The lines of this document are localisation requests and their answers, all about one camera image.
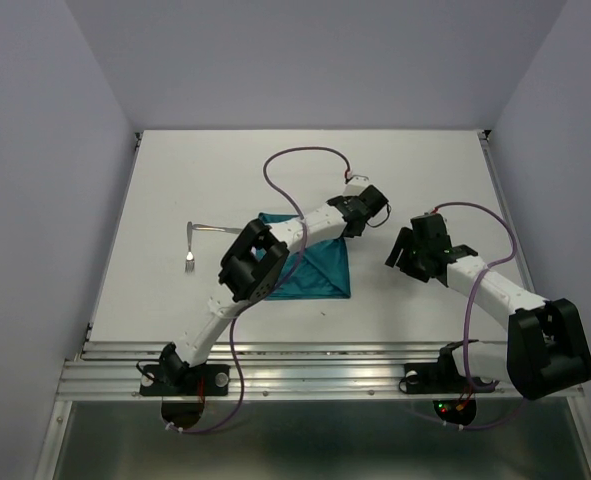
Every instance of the cloth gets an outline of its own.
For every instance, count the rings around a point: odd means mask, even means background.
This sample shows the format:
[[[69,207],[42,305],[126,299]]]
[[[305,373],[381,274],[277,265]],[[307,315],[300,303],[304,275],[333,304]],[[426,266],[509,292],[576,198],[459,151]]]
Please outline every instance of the cloth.
[[[260,213],[264,223],[280,223],[295,215]],[[290,270],[296,254],[286,260],[280,280]],[[348,251],[343,238],[327,240],[308,247],[299,268],[267,300],[294,300],[315,298],[351,298]]]

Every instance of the white table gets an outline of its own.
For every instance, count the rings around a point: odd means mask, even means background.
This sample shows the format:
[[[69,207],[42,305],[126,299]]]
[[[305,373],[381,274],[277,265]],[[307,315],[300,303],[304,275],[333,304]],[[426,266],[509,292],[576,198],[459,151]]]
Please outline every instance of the white table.
[[[291,213],[265,183],[262,164],[278,150],[323,145],[345,153],[393,211],[381,228],[349,239],[350,300],[262,302],[238,324],[240,343],[448,342],[461,339],[466,299],[384,266],[400,227],[440,202],[468,200],[500,211],[476,132],[146,131],[133,170],[114,247],[93,319],[94,345],[174,340],[205,310],[219,261],[234,237],[195,232],[196,269],[184,273],[186,222],[244,226],[258,212]],[[276,160],[274,181],[304,211],[343,189],[343,163],[328,153]],[[495,220],[461,207],[444,209],[453,243],[487,261],[509,242]],[[514,262],[498,270],[521,284]],[[473,315],[472,338],[505,340],[484,312]]]

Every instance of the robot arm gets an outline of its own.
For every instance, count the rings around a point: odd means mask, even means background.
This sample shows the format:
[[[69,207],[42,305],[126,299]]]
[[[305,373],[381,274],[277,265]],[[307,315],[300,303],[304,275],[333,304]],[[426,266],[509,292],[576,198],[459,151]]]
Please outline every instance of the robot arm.
[[[402,228],[386,261],[407,275],[468,296],[488,266],[466,245],[453,247],[441,215],[431,213]],[[568,300],[549,301],[489,271],[479,284],[475,303],[507,332],[506,346],[471,341],[473,377],[511,382],[530,400],[591,379],[591,356],[579,313]],[[408,393],[457,392],[466,385],[463,343],[442,348],[437,363],[407,364],[417,372]]]
[[[387,203],[386,197],[370,185],[368,178],[353,176],[343,195],[331,198],[304,217],[307,246],[340,237],[361,236],[366,222]],[[288,256],[300,250],[303,223],[295,218],[265,225],[255,219],[242,230],[222,258],[219,285],[208,301],[208,311],[194,328],[183,332],[162,351],[159,365],[167,383],[183,388],[194,385],[197,375],[205,375],[204,368],[200,367],[205,366],[222,332],[244,310],[271,293]],[[264,251],[261,258],[256,255],[259,250]]]

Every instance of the metal fork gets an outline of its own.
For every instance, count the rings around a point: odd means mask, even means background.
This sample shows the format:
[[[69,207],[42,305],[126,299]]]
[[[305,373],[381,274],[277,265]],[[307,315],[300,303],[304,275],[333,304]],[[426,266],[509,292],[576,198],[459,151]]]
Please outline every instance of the metal fork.
[[[215,225],[205,225],[203,223],[194,223],[193,230],[198,232],[224,232],[224,233],[233,233],[233,234],[240,234],[242,233],[241,228],[234,228],[234,227],[216,227]]]
[[[191,252],[191,243],[193,242],[193,222],[186,224],[186,240],[188,242],[188,253],[186,254],[186,265],[184,266],[185,273],[191,273],[195,270],[195,256]]]

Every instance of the purple cable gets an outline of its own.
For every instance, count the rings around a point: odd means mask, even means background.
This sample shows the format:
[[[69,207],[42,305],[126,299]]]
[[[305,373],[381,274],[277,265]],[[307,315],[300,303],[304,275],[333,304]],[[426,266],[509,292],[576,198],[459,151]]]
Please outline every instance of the purple cable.
[[[433,209],[433,212],[437,212],[440,208],[451,207],[451,206],[472,207],[472,208],[476,208],[478,210],[482,210],[483,212],[488,213],[491,217],[493,217],[495,220],[497,220],[504,227],[504,229],[506,229],[506,232],[508,233],[508,236],[511,241],[510,255],[508,255],[507,257],[504,257],[504,258],[500,258],[499,260],[495,260],[493,262],[490,262],[487,265],[487,268],[485,270],[482,270],[479,273],[479,275],[477,275],[475,282],[473,282],[473,286],[471,288],[471,293],[468,296],[468,302],[466,303],[466,314],[464,315],[464,338],[463,338],[464,352],[463,353],[464,353],[464,372],[466,373],[466,380],[468,381],[468,384],[471,386],[471,388],[473,388],[473,391],[475,391],[475,392],[492,392],[493,390],[495,390],[495,387],[497,386],[498,382],[492,382],[488,385],[477,385],[475,383],[475,381],[473,380],[473,377],[471,376],[470,364],[469,364],[469,360],[468,360],[468,342],[469,342],[469,332],[470,332],[470,326],[471,326],[471,313],[473,311],[473,304],[475,303],[475,296],[477,295],[477,291],[479,290],[479,286],[482,283],[484,276],[488,273],[489,269],[491,269],[497,265],[501,265],[502,263],[510,262],[513,258],[515,258],[515,255],[517,255],[517,239],[515,238],[515,234],[511,230],[511,227],[504,221],[504,219],[502,217],[497,215],[492,210],[490,210],[482,205],[478,205],[477,203],[471,203],[471,202],[442,203],[440,205],[437,205]]]
[[[295,270],[297,270],[299,265],[302,263],[302,260],[304,259],[304,252],[306,251],[306,243],[308,242],[308,229],[306,228],[306,223],[304,222],[304,213],[302,212],[302,209],[299,207],[299,205],[297,205],[297,202],[295,202],[293,197],[291,197],[288,193],[286,193],[284,190],[282,190],[280,187],[278,187],[269,178],[268,166],[277,157],[280,157],[280,156],[285,155],[287,153],[302,152],[302,151],[308,151],[308,150],[318,150],[318,151],[330,152],[330,153],[334,153],[335,155],[338,155],[339,157],[341,157],[342,160],[344,160],[344,163],[346,163],[346,172],[344,173],[344,177],[346,177],[348,172],[350,172],[350,170],[351,170],[351,164],[348,161],[348,159],[342,153],[338,152],[335,149],[328,148],[328,147],[288,148],[286,150],[282,150],[281,152],[277,152],[276,154],[272,155],[268,160],[266,160],[266,162],[264,162],[264,167],[262,169],[262,173],[264,174],[264,180],[266,180],[266,183],[268,183],[268,185],[273,190],[275,190],[277,193],[282,195],[286,199],[286,201],[291,204],[291,206],[293,207],[295,212],[297,212],[297,216],[299,217],[299,219],[301,220],[301,223],[302,223],[302,244],[299,247],[299,251],[297,252],[297,258],[295,259],[295,262],[293,262],[293,266],[290,268],[290,270],[288,272],[286,272],[286,275],[284,275],[284,277],[282,277],[282,279],[279,282],[277,282],[277,284],[275,284],[275,286],[273,287],[273,289],[271,290],[271,292],[268,295],[270,295],[275,290],[277,290],[279,287],[284,285],[284,283],[286,283],[288,281],[288,279],[291,278],[291,276],[295,273]],[[235,351],[234,332],[235,332],[235,325],[237,324],[237,320],[239,320],[239,317],[242,315],[242,313],[244,313],[246,310],[251,308],[253,305],[255,305],[255,303],[250,304],[247,307],[245,307],[244,309],[242,309],[239,312],[239,314],[237,315],[237,317],[231,322],[231,326],[229,328],[228,343],[231,348],[231,355],[233,357],[233,363],[235,364],[235,369],[237,370],[237,375],[239,376],[239,384],[240,384],[239,400],[237,401],[235,408],[225,418],[220,420],[218,423],[216,423],[215,425],[213,425],[211,427],[205,428],[203,430],[186,430],[186,431],[184,431],[184,430],[180,430],[172,423],[166,422],[167,429],[173,430],[174,432],[177,432],[177,433],[190,434],[190,435],[201,435],[201,434],[212,433],[215,430],[217,430],[218,428],[220,428],[220,427],[224,426],[226,423],[228,423],[235,415],[237,415],[237,412],[239,412],[240,408],[242,408],[242,404],[244,403],[244,392],[246,390],[246,386],[244,384],[244,374],[242,372],[242,366],[239,363],[239,358],[237,357],[237,352]]]

